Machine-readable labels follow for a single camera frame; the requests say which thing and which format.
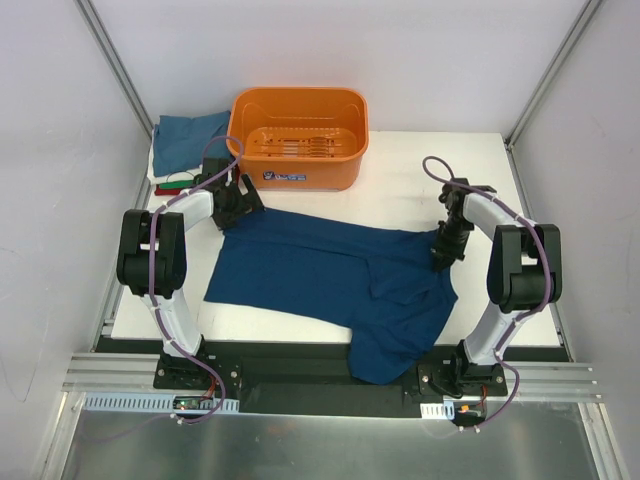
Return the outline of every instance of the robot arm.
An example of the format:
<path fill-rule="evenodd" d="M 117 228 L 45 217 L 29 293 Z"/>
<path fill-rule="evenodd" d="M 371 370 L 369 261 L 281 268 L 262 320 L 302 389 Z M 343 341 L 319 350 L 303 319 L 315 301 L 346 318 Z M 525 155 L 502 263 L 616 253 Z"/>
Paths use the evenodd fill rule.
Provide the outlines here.
<path fill-rule="evenodd" d="M 203 183 L 225 169 L 228 163 L 227 159 L 205 159 L 203 173 L 195 178 L 195 183 Z M 262 201 L 250 178 L 243 175 L 242 180 L 247 188 L 245 194 L 240 192 L 230 171 L 226 178 L 216 180 L 205 189 L 196 191 L 171 205 L 160 214 L 158 219 L 157 240 L 154 246 L 157 308 L 169 337 L 194 357 L 201 352 L 203 342 L 182 291 L 187 273 L 185 233 L 198 222 L 209 217 L 213 217 L 218 228 L 223 230 L 232 227 L 239 217 L 263 210 Z M 120 283 L 129 286 L 134 295 L 140 296 L 153 314 L 156 307 L 152 305 L 149 296 L 151 216 L 152 213 L 146 210 L 125 212 L 116 274 Z M 183 357 L 170 342 L 165 342 L 163 355 L 165 366 L 167 363 L 172 363 L 171 358 Z"/>
<path fill-rule="evenodd" d="M 452 181 L 469 185 L 464 178 Z M 439 200 L 445 204 L 448 218 L 440 222 L 432 249 L 434 269 L 442 270 L 464 259 L 469 233 L 476 226 L 493 242 L 487 272 L 489 304 L 473 332 L 458 345 L 450 370 L 445 372 L 447 378 L 435 379 L 453 387 L 448 391 L 465 392 L 467 387 L 490 385 L 496 378 L 504 378 L 496 355 L 502 356 L 522 326 L 518 317 L 537 307 L 545 295 L 545 276 L 531 233 L 493 201 L 495 190 L 474 188 L 489 198 L 462 187 L 443 187 Z M 552 283 L 548 301 L 555 302 L 562 293 L 560 232 L 555 225 L 524 220 L 533 226 L 543 245 Z"/>

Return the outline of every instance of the basket label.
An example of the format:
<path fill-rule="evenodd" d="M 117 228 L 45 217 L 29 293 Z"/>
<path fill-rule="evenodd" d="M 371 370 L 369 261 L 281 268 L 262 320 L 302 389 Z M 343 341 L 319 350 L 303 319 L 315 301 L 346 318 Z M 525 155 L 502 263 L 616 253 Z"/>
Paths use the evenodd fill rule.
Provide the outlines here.
<path fill-rule="evenodd" d="M 275 173 L 273 171 L 266 171 L 262 174 L 265 180 L 291 180 L 294 182 L 304 182 L 307 179 L 306 175 L 301 175 L 299 173 Z"/>

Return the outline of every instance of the white table surface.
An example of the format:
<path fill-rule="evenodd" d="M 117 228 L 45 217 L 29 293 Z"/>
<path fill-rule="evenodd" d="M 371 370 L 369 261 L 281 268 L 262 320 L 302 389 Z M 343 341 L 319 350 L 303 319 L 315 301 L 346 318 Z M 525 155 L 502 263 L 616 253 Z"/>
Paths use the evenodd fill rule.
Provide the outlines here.
<path fill-rule="evenodd" d="M 491 185 L 514 210 L 521 204 L 499 134 L 371 132 L 358 179 L 342 192 L 269 191 L 260 195 L 267 208 L 370 227 L 425 231 L 446 218 L 437 197 L 441 185 L 422 171 L 427 155 L 444 158 L 471 184 Z M 433 169 L 446 177 L 442 167 Z M 155 209 L 167 197 L 149 200 Z M 237 305 L 203 302 L 223 236 L 214 223 L 202 221 L 186 235 L 187 279 L 184 292 L 194 318 L 208 340 L 347 343 L 351 331 L 322 320 Z M 475 327 L 488 295 L 485 286 L 491 242 L 478 229 L 471 233 L 464 262 L 452 267 L 459 300 L 438 338 L 457 344 Z M 115 318 L 113 338 L 159 339 L 151 314 L 125 289 Z M 525 324 L 512 345 L 558 346 L 549 309 Z"/>

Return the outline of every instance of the metal floor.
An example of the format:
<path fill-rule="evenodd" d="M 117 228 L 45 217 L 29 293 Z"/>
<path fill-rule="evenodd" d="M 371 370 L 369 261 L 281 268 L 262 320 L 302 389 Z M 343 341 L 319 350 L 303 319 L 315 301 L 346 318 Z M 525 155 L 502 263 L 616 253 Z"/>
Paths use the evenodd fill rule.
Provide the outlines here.
<path fill-rule="evenodd" d="M 577 405 L 512 405 L 480 433 L 447 421 L 219 415 L 196 426 L 84 411 L 63 479 L 597 479 Z"/>

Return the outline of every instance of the orange plastic bin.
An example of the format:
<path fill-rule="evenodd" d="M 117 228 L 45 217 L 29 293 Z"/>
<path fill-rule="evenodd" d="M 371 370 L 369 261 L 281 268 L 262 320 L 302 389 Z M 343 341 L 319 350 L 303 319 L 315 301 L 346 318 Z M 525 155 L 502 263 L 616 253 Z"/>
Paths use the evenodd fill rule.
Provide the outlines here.
<path fill-rule="evenodd" d="M 233 104 L 229 135 L 257 188 L 344 190 L 369 144 L 367 102 L 346 88 L 252 88 Z"/>

